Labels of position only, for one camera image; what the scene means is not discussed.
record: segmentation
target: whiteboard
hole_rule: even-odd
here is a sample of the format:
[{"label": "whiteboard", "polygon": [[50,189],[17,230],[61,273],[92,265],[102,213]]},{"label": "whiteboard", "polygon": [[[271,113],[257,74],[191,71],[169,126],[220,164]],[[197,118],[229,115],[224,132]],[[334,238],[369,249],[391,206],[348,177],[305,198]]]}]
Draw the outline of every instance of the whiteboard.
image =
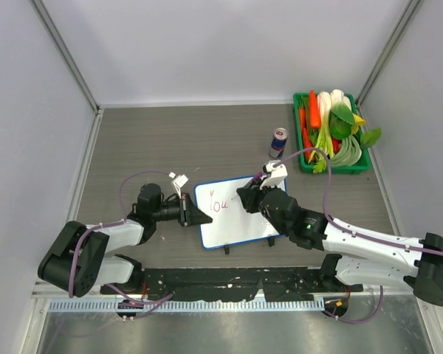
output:
[{"label": "whiteboard", "polygon": [[[200,225],[202,245],[205,249],[279,236],[261,213],[249,214],[243,209],[236,188],[243,187],[251,178],[253,176],[195,186],[194,195],[198,208],[213,219],[212,223]],[[278,187],[285,191],[285,180]]]}]

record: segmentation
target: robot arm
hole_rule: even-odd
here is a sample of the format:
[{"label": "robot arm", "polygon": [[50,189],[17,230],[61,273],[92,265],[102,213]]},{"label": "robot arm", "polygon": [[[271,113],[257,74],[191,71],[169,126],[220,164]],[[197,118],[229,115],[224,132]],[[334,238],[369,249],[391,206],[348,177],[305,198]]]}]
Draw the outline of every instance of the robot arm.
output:
[{"label": "robot arm", "polygon": [[[329,254],[323,262],[323,273],[332,282],[412,287],[415,296],[443,306],[443,257],[409,249],[412,246],[443,251],[442,237],[431,233],[425,239],[397,237],[332,219],[335,225],[349,230],[342,231],[323,213],[301,208],[294,198],[276,187],[287,177],[287,171],[283,164],[274,167],[275,163],[266,164],[262,176],[237,189],[247,212],[260,212],[299,247],[340,253]],[[403,248],[356,236],[359,233],[402,244]]]},{"label": "robot arm", "polygon": [[[190,195],[180,192],[180,187],[180,183],[174,186],[176,193],[164,199],[157,184],[145,184],[125,221],[103,226],[88,235],[79,251],[73,296],[87,294],[94,285],[117,283],[127,293],[140,287],[140,263],[123,255],[104,256],[124,246],[145,243],[155,233],[157,222],[178,220],[181,226],[212,222],[211,217],[197,209]],[[38,276],[67,291],[75,247],[82,234],[93,226],[68,222],[41,261]]]}]

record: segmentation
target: green basket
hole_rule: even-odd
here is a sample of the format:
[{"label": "green basket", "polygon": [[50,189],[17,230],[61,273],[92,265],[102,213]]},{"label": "green basket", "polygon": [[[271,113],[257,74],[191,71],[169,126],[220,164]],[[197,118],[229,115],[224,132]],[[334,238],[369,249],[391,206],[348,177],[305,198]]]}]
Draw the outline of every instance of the green basket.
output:
[{"label": "green basket", "polygon": [[[300,123],[300,117],[298,116],[298,109],[299,106],[301,106],[301,98],[302,97],[308,97],[309,94],[307,93],[298,93],[294,94],[294,114],[295,114],[295,127],[297,128],[297,143],[299,149],[303,149],[303,143],[302,143],[302,131],[301,131],[301,123]],[[354,98],[350,94],[345,94],[347,98],[349,98],[351,102],[351,108],[354,114],[357,114],[356,110],[356,104],[354,103]],[[313,173],[313,164],[307,164],[307,161],[305,160],[305,156],[302,153],[299,155],[298,158],[299,165],[301,168],[301,171],[303,173]],[[333,167],[332,173],[338,173],[343,175],[357,175],[361,172],[367,171],[371,168],[371,159],[369,158],[369,152],[367,150],[363,150],[363,153],[361,154],[360,159],[358,162],[352,166],[345,166],[345,167]]]}]

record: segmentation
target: energy drink can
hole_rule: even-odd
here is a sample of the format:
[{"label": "energy drink can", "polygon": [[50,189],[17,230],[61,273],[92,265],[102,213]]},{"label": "energy drink can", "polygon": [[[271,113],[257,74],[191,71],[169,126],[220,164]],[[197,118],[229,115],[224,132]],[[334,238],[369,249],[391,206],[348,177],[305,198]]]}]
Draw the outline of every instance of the energy drink can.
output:
[{"label": "energy drink can", "polygon": [[277,128],[274,130],[274,136],[272,137],[271,148],[269,149],[269,156],[273,159],[280,159],[284,153],[286,147],[287,138],[289,133],[284,128]]}]

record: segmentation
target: handwritten text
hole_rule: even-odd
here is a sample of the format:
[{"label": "handwritten text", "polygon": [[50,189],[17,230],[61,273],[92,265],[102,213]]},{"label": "handwritten text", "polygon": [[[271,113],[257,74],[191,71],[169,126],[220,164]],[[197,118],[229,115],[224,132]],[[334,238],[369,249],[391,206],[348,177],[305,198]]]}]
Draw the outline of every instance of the handwritten text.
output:
[{"label": "handwritten text", "polygon": [[210,191],[210,210],[219,212],[221,209],[227,209],[228,205],[226,201],[213,201],[213,194],[215,191]]}]

